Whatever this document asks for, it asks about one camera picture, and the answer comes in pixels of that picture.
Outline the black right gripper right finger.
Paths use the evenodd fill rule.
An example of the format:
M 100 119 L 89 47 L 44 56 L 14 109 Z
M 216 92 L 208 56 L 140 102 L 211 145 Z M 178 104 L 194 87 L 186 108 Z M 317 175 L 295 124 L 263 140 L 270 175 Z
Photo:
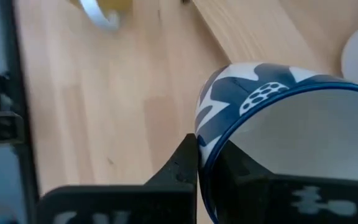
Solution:
M 358 224 L 358 181 L 274 174 L 230 141 L 211 177 L 219 224 Z

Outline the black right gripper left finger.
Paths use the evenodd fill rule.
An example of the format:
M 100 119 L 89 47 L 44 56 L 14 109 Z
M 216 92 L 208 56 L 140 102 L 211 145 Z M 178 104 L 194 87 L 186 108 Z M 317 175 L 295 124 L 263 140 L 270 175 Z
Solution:
M 187 134 L 142 185 L 66 185 L 45 194 L 36 224 L 196 224 L 198 145 Z

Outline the blue floral white mug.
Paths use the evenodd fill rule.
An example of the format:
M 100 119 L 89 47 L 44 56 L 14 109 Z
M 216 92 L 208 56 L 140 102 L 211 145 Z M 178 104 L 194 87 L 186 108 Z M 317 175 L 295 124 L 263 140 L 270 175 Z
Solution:
M 213 167 L 227 142 L 274 174 L 358 181 L 358 84 L 298 67 L 235 63 L 196 107 L 204 205 L 219 224 Z

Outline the light wooden board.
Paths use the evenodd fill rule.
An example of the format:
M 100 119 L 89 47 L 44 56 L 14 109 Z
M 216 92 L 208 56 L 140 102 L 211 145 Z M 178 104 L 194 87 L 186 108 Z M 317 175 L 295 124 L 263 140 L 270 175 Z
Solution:
M 270 62 L 341 74 L 358 30 L 358 0 L 193 0 L 230 62 Z

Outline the black frame bracket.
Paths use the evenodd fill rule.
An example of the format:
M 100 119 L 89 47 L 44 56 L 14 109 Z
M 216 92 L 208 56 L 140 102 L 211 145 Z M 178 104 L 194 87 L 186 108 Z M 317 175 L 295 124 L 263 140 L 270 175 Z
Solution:
M 0 145 L 24 141 L 24 121 L 12 111 L 0 111 Z

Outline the black table edge frame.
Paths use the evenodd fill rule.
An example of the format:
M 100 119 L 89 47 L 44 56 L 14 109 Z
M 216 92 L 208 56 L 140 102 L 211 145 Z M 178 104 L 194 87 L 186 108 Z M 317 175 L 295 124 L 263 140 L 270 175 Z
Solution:
M 0 111 L 24 121 L 24 141 L 0 145 L 0 224 L 35 224 L 39 190 L 19 49 L 15 0 L 0 0 Z

